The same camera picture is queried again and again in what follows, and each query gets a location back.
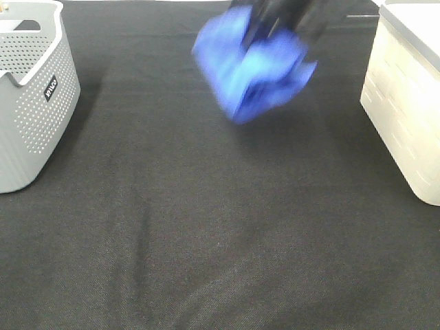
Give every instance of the white plastic container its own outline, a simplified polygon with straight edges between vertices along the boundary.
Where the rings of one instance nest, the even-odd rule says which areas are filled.
[[[3,1],[0,21],[40,30],[0,30],[0,193],[30,184],[74,112],[80,86],[57,1]]]
[[[440,206],[440,1],[385,1],[361,103],[412,191]]]

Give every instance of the dark table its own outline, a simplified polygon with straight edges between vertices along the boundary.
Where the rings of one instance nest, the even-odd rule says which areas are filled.
[[[0,196],[0,329],[437,329],[440,208],[359,98],[377,19],[335,1],[292,102],[228,122],[190,56],[227,3],[67,2],[82,93]]]

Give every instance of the blue towel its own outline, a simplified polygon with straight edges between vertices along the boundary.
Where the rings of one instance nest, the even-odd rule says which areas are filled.
[[[307,46],[287,29],[242,45],[250,6],[230,8],[202,28],[195,60],[231,121],[243,124],[289,102],[311,78],[317,63],[304,63]]]

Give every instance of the gray plastic basket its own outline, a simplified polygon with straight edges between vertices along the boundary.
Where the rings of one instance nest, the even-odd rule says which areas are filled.
[[[39,31],[0,30],[0,193],[34,181],[78,102],[62,9],[57,1],[11,0],[0,10],[0,21],[40,25]]]

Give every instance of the basket label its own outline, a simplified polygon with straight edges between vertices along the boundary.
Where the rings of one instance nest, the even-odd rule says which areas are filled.
[[[49,85],[44,90],[44,97],[46,98],[46,101],[50,101],[52,98],[52,95],[54,95],[55,89],[58,86],[58,81],[55,77],[55,75],[52,77],[52,79],[49,82]]]

